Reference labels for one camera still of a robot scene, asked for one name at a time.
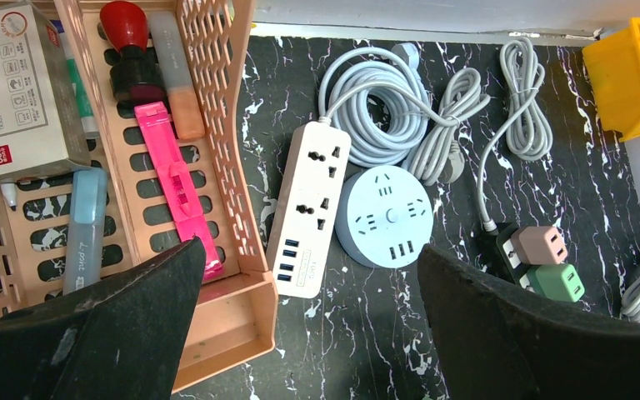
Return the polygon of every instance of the yellow bin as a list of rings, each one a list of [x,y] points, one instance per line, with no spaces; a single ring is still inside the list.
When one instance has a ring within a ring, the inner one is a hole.
[[[640,137],[640,18],[582,50],[602,127]]]

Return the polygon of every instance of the blue round power strip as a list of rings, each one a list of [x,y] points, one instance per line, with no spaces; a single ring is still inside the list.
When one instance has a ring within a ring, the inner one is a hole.
[[[423,185],[399,167],[381,166],[342,186],[335,231],[345,252],[372,268],[401,268],[418,259],[433,231]]]

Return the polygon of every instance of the desk organizer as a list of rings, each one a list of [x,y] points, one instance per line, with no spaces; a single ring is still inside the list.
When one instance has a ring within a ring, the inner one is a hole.
[[[49,18],[62,21],[100,129],[101,139],[89,144],[93,164],[112,177],[104,253],[105,260],[107,253],[113,254],[115,262],[103,265],[106,277],[177,244],[178,235],[169,213],[165,220],[147,218],[154,208],[165,210],[164,215],[168,209],[133,109],[127,111],[126,104],[113,98],[104,57],[110,45],[98,33],[98,13],[106,2],[33,3]],[[200,177],[197,194],[207,204],[205,217],[216,228],[211,231],[218,232],[214,242],[223,262],[222,275],[201,287],[173,387],[176,392],[267,353],[274,345],[278,295],[249,202],[235,120],[254,1],[134,3],[146,12],[173,11],[190,49],[187,60],[207,136],[185,143],[183,152],[193,152],[187,166]],[[136,159],[143,160],[143,167]],[[0,193],[0,317],[62,290],[67,240],[33,245],[32,238],[66,234],[71,191],[71,177],[19,184],[16,212],[5,206]],[[47,270],[59,274],[48,275]]]

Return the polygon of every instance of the cardboard box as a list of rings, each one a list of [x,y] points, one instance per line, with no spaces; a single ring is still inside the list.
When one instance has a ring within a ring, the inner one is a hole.
[[[30,2],[0,7],[0,180],[89,165],[58,31]]]

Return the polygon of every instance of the power strip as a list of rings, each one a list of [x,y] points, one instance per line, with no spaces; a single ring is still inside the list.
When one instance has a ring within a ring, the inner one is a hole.
[[[351,142],[320,122],[293,132],[266,249],[278,294],[320,293]]]

